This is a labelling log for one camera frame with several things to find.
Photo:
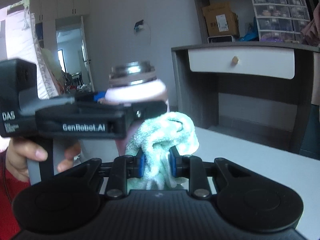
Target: pink bottle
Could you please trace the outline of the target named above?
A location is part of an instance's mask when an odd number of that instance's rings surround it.
[[[165,84],[156,77],[155,68],[150,62],[132,62],[111,69],[110,88],[105,94],[105,104],[124,104],[163,100],[168,106],[169,100]],[[128,130],[127,137],[116,140],[119,155],[124,155],[125,147],[142,121],[135,122]]]

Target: drawer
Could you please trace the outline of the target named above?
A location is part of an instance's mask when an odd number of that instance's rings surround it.
[[[273,47],[219,47],[191,49],[193,72],[259,75],[292,79],[294,50]]]

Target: drawer knob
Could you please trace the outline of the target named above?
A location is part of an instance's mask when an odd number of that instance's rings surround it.
[[[232,59],[232,63],[233,63],[234,65],[236,65],[236,64],[238,64],[238,62],[239,62],[238,57],[237,57],[237,56],[234,56],[233,59]]]

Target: green towel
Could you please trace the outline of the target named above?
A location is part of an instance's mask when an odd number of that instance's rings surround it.
[[[135,156],[142,148],[146,156],[144,176],[128,179],[128,192],[131,189],[175,188],[186,181],[172,176],[169,149],[173,146],[180,155],[191,155],[198,149],[190,117],[170,112],[143,122],[128,142],[125,154]]]

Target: bottle lid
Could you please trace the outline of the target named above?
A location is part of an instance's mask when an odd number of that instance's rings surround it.
[[[156,71],[149,61],[131,62],[111,68],[110,87],[124,87],[156,80]]]

